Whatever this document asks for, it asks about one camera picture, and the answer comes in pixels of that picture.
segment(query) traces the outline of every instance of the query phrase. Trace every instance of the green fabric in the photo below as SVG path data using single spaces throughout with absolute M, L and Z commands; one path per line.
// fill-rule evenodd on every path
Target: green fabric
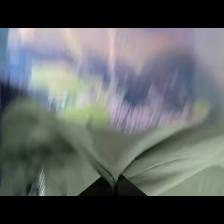
M 131 136 L 71 124 L 32 100 L 18 100 L 0 127 L 0 195 L 24 195 L 42 168 L 47 195 L 78 195 L 100 176 L 113 187 L 121 174 L 147 195 L 221 195 L 221 111 L 195 127 Z

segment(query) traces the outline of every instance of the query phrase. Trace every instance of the gray-green cloth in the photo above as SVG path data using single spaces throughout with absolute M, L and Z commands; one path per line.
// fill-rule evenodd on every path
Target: gray-green cloth
M 67 123 L 30 99 L 12 103 L 1 121 L 0 195 L 26 195 L 40 170 L 46 195 L 78 195 L 100 176 L 123 174 L 147 195 L 222 195 L 221 109 L 197 126 L 136 134 Z

